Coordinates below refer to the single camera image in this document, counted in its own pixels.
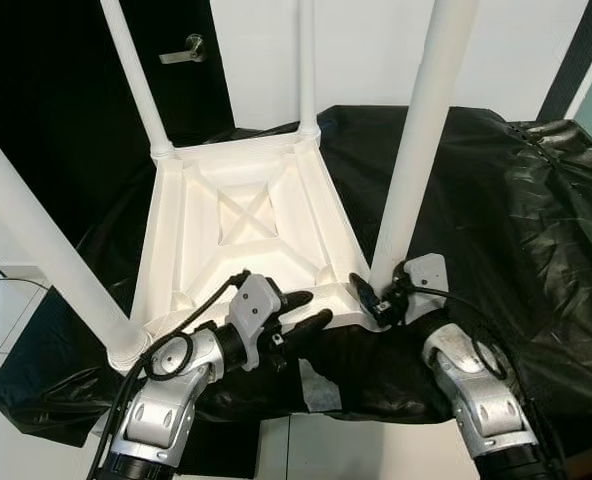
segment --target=black cable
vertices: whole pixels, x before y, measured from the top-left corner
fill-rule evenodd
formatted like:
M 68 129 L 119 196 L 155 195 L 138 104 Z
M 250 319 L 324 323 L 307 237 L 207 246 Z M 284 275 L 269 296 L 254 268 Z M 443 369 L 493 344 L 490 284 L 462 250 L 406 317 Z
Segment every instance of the black cable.
M 462 303 L 463 305 L 468 306 L 473 311 L 478 313 L 481 317 L 486 318 L 487 320 L 493 321 L 492 317 L 485 313 L 478 305 L 475 303 L 470 302 L 466 298 L 463 298 L 459 295 L 456 295 L 451 292 L 445 292 L 443 290 L 436 290 L 435 288 L 427 288 L 427 287 L 417 287 L 416 285 L 412 286 L 412 292 L 416 293 L 426 293 L 428 295 L 436 295 L 437 297 L 448 298 L 458 303 Z
M 152 380 L 156 380 L 157 382 L 164 382 L 165 380 L 171 380 L 172 378 L 176 377 L 189 363 L 189 360 L 192 358 L 192 339 L 189 335 L 185 332 L 175 332 L 173 336 L 169 339 L 171 341 L 174 338 L 182 338 L 187 346 L 187 350 L 185 351 L 185 356 L 178 364 L 178 366 L 169 373 L 156 373 L 154 372 L 154 362 L 147 362 L 145 364 L 145 374 L 147 378 L 151 378 Z
M 214 304 L 214 302 L 216 302 L 216 300 L 218 300 L 218 298 L 220 298 L 230 286 L 236 286 L 240 288 L 240 285 L 242 285 L 242 282 L 249 276 L 249 274 L 249 271 L 244 270 L 242 273 L 238 275 L 232 275 L 231 277 L 229 277 L 225 281 L 225 283 L 223 283 L 211 297 L 209 297 L 200 307 L 198 307 L 189 317 L 187 317 L 187 319 L 185 319 L 170 333 L 163 335 L 161 338 L 156 340 L 136 361 L 134 366 L 129 370 L 129 372 L 123 379 L 118 389 L 116 398 L 114 398 L 112 406 L 109 409 L 107 422 L 105 423 L 105 428 L 103 429 L 103 433 L 100 437 L 98 448 L 96 449 L 96 453 L 94 454 L 94 459 L 92 460 L 89 473 L 87 474 L 87 480 L 93 480 L 96 477 L 96 473 L 100 465 L 100 460 L 103 456 L 103 453 L 105 452 L 105 447 L 107 446 L 107 440 L 109 438 L 112 426 L 115 423 L 119 427 L 123 422 L 124 415 L 126 413 L 129 400 L 131 398 L 131 392 L 134 388 L 134 384 L 136 383 L 136 380 L 138 379 L 141 370 L 143 370 L 146 365 L 151 364 L 152 357 L 158 350 L 160 350 L 171 339 L 179 337 L 179 334 L 182 333 L 182 330 L 187 328 L 188 325 L 194 322 L 200 315 L 205 313 L 205 311 L 209 307 L 211 307 Z M 184 361 L 187 360 L 187 362 L 189 362 L 190 355 L 186 355 L 187 358 L 184 359 Z
M 41 285 L 40 283 L 35 282 L 34 280 L 28 280 L 26 278 L 5 277 L 5 278 L 0 278 L 0 282 L 25 282 L 25 283 L 31 283 L 33 285 L 36 285 L 37 287 L 40 287 L 43 290 L 49 290 L 49 288 L 47 288 L 45 285 Z
M 478 315 L 487 319 L 490 323 L 494 322 L 494 319 L 489 314 L 487 314 L 485 311 L 483 311 L 483 309 L 481 309 L 478 305 L 470 302 L 469 300 L 461 297 L 460 295 L 456 295 L 451 292 L 445 292 L 443 290 L 436 290 L 434 288 L 417 287 L 416 285 L 413 285 L 411 288 L 412 288 L 412 291 L 416 292 L 416 293 L 426 293 L 428 295 L 436 295 L 437 297 L 443 297 L 443 298 L 447 298 L 449 300 L 453 300 L 454 302 L 458 302 L 462 305 L 469 307 L 471 310 L 478 313 Z M 488 333 L 488 335 L 491 337 L 492 340 L 494 340 L 496 343 L 503 344 L 503 342 L 501 342 L 500 339 L 498 338 L 498 335 L 494 335 L 488 326 L 483 326 L 483 329 Z M 502 365 L 502 363 L 500 361 L 496 362 L 498 365 L 498 368 L 494 368 L 492 365 L 490 365 L 490 363 L 485 358 L 485 355 L 483 355 L 483 352 L 481 351 L 480 343 L 479 343 L 478 339 L 476 338 L 476 335 L 472 335 L 471 338 L 472 338 L 472 347 L 474 348 L 474 352 L 476 352 L 476 355 L 478 355 L 478 358 L 480 358 L 480 360 L 483 363 L 483 365 L 485 366 L 485 368 L 487 370 L 489 370 L 489 372 L 494 377 L 496 377 L 498 380 L 500 380 L 500 381 L 506 380 L 507 379 L 507 370 Z

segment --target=tile floor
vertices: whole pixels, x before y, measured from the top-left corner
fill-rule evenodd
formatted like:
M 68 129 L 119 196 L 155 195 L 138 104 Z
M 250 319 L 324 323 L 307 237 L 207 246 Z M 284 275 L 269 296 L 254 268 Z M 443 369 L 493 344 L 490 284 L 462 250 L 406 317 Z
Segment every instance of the tile floor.
M 0 282 L 0 366 L 44 294 L 31 284 Z M 299 415 L 264 422 L 261 438 L 259 480 L 478 478 L 453 422 L 390 425 Z M 0 413 L 0 480 L 82 480 L 96 446 L 93 436 L 77 449 L 22 435 Z

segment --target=black plastic sheet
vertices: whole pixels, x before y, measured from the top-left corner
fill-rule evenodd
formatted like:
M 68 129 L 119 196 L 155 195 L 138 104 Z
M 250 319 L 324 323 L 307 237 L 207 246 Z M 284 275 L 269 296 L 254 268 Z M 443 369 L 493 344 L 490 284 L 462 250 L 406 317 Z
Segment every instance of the black plastic sheet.
M 405 107 L 333 107 L 319 115 L 323 158 L 368 260 L 406 112 Z M 258 134 L 239 130 L 215 141 Z M 150 181 L 143 179 L 143 185 L 151 189 Z M 110 245 L 103 248 L 115 250 L 112 259 L 131 265 L 121 270 L 114 260 L 96 262 L 127 298 L 133 295 L 146 224 L 147 188 L 136 195 L 143 201 L 124 203 L 115 219 L 120 228 L 109 229 L 113 233 L 99 228 L 90 240 Z M 554 425 L 566 452 L 592 446 L 592 140 L 587 134 L 571 121 L 508 124 L 488 110 L 451 109 L 410 257 L 430 252 L 445 256 L 450 290 L 493 318 L 489 329 L 508 346 L 526 396 Z M 481 322 L 457 304 L 449 306 L 449 314 L 466 329 Z M 73 316 L 70 322 L 80 321 Z M 33 323 L 1 369 L 0 409 L 21 431 L 57 441 L 84 438 L 109 404 L 115 376 L 96 340 L 82 333 L 84 326 L 52 325 L 49 342 L 61 345 L 38 350 L 32 344 L 38 335 Z M 374 334 L 346 327 L 325 331 L 302 355 L 338 384 L 343 409 L 329 412 L 335 417 L 443 421 L 450 417 L 449 406 L 418 353 L 406 329 Z M 46 394 L 56 387 L 65 401 Z M 33 410 L 24 408 L 28 404 Z M 60 417 L 64 406 L 69 413 Z M 217 421 L 302 411 L 295 363 L 281 374 L 268 366 L 236 372 L 209 386 L 198 403 L 202 418 Z

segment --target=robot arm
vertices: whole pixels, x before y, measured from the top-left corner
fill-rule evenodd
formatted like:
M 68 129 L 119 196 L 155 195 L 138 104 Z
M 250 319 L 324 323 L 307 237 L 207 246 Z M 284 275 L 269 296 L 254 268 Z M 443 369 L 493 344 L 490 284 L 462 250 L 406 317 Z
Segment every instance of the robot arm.
M 225 325 L 217 328 L 208 322 L 191 335 L 172 336 L 156 349 L 145 368 L 145 385 L 126 410 L 103 467 L 90 472 L 89 478 L 171 479 L 191 431 L 196 400 L 205 387 L 232 370 L 256 368 L 260 352 L 276 360 L 287 345 L 302 340 L 303 333 L 322 330 L 332 319 L 327 309 L 281 333 L 278 315 L 310 300 L 307 292 L 285 296 L 271 278 L 247 272 L 229 305 Z
M 414 324 L 423 332 L 422 360 L 449 400 L 482 479 L 566 478 L 561 459 L 548 453 L 503 381 L 496 355 L 446 315 L 433 314 L 444 307 L 445 298 L 457 299 L 480 312 L 447 291 L 441 255 L 429 254 L 399 264 L 382 299 L 357 275 L 352 274 L 351 281 L 363 307 L 379 326 L 393 327 L 404 319 L 406 325 Z

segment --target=door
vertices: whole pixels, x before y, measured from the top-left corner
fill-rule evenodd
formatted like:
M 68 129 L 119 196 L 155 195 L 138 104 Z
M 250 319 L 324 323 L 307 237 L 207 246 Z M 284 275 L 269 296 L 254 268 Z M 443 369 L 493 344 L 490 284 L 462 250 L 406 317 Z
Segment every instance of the door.
M 123 7 L 177 146 L 233 127 L 207 0 Z M 159 55 L 202 36 L 202 63 Z M 0 146 L 72 243 L 101 219 L 149 145 L 99 1 L 0 0 Z

